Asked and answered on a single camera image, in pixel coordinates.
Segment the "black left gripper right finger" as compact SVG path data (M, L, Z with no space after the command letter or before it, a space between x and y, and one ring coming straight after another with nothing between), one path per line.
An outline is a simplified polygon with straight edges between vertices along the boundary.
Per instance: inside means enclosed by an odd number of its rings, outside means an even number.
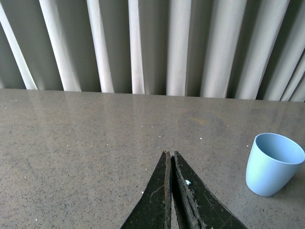
M182 155L172 156L173 201L181 229L245 229L246 226L223 205Z

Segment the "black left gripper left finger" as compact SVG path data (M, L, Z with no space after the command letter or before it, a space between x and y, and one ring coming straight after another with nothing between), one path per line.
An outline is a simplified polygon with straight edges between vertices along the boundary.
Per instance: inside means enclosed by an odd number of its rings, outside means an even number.
M172 163L163 151L139 202L123 229L169 229L172 208Z

